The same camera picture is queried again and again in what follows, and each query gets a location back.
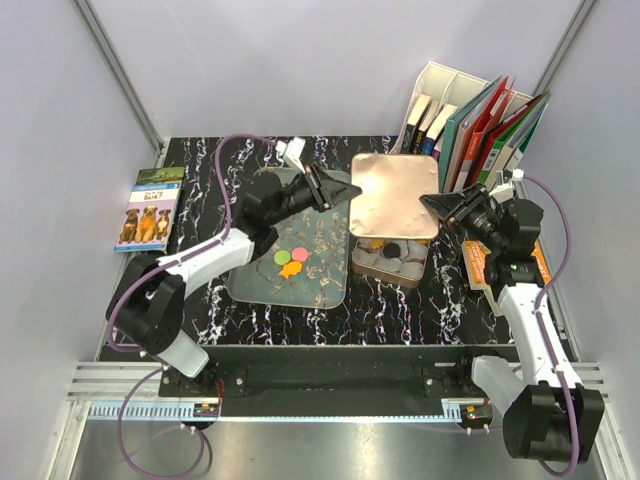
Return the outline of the rose gold tin lid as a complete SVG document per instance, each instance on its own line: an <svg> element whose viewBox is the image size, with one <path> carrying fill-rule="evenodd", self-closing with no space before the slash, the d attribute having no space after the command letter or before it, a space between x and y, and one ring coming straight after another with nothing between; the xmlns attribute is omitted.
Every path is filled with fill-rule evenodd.
<svg viewBox="0 0 640 480"><path fill-rule="evenodd" d="M350 233L359 238L431 240L439 220L420 197L439 191L438 162L431 156L360 153L351 183L362 193L350 203Z"/></svg>

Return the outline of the orange flower shaped cookie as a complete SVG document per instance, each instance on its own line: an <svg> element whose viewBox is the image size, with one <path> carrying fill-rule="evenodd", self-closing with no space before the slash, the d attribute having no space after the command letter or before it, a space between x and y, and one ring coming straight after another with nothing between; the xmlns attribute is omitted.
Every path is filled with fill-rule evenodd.
<svg viewBox="0 0 640 480"><path fill-rule="evenodd" d="M383 239L373 239L370 241L369 247L372 250L379 250L381 248L383 248L386 244L386 241Z"/></svg>

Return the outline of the black sandwich cookie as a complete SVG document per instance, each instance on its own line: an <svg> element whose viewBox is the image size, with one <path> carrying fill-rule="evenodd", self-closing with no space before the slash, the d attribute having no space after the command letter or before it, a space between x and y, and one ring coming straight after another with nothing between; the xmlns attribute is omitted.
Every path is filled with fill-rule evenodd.
<svg viewBox="0 0 640 480"><path fill-rule="evenodd" d="M387 243L382 249L382 254L386 259L398 259L401 253L402 249L397 243Z"/></svg>

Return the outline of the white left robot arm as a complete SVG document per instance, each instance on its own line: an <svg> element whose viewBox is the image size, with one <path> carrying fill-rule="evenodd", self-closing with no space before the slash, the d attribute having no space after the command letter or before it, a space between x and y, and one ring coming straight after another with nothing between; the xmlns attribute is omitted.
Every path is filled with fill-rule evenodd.
<svg viewBox="0 0 640 480"><path fill-rule="evenodd" d="M140 254L127 265L107 307L109 326L181 374L196 396L215 386L210 357L183 329L185 300L220 275L264 256L279 222L312 208L325 212L361 194L312 162L288 183L272 173L251 181L234 206L233 225L179 254Z"/></svg>

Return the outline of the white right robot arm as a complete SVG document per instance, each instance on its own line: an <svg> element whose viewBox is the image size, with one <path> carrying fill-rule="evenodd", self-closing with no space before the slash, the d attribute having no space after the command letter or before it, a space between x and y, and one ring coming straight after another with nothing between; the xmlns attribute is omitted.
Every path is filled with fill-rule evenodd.
<svg viewBox="0 0 640 480"><path fill-rule="evenodd" d="M484 278L508 321L520 370L497 356L478 356L454 371L466 396L483 391L502 417L509 455L569 469L588 460L604 400L588 389L567 358L547 305L549 281L534 255L543 209L528 199L498 200L482 184L425 194L421 203L443 225L460 227L489 251Z"/></svg>

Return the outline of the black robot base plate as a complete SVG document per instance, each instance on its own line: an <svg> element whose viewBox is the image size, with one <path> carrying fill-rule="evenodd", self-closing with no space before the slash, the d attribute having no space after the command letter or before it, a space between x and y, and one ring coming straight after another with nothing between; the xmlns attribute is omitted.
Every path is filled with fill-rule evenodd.
<svg viewBox="0 0 640 480"><path fill-rule="evenodd" d="M225 419L358 417L412 420L442 416L443 400L485 400L471 380L481 355L515 357L496 346L215 346L198 379L175 369L160 380L162 397L222 395Z"/></svg>

